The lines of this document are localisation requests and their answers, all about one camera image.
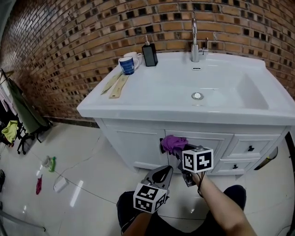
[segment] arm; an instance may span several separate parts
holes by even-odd
[[[146,212],[140,213],[123,233],[123,236],[144,236],[151,217],[152,214]]]
[[[193,174],[199,186],[199,177]],[[200,189],[214,219],[228,236],[255,236],[243,210],[205,175]]]

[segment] soap dispenser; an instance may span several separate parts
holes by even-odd
[[[142,46],[142,52],[144,60],[146,61],[146,66],[156,66],[158,63],[156,47],[154,43],[149,43],[148,36],[145,36],[146,42]]]

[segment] yellow cloth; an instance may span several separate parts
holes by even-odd
[[[5,138],[12,143],[15,138],[17,137],[17,131],[18,131],[18,121],[17,120],[11,120],[9,121],[6,128],[4,128],[1,133],[4,134]]]

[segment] blue mug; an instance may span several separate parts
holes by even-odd
[[[123,57],[118,61],[125,75],[132,75],[134,73],[134,62],[132,57]]]

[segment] chrome faucet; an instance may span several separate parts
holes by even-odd
[[[208,53],[208,46],[209,41],[208,38],[206,38],[206,46],[207,48],[200,48],[197,43],[197,19],[195,18],[195,12],[193,12],[192,16],[192,30],[193,30],[193,43],[192,43],[192,62],[199,62],[200,61],[200,55],[204,55],[204,53]]]

